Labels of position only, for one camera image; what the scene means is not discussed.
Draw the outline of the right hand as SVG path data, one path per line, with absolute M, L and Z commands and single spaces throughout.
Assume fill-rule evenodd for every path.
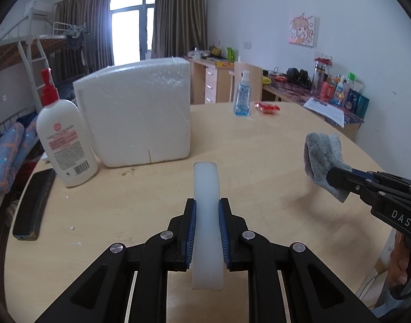
M 391 287 L 404 285 L 407 282 L 407 268 L 409 265 L 410 250 L 406 247 L 405 236 L 396 232 L 394 249 L 390 254 L 390 262 L 387 274 L 387 283 Z

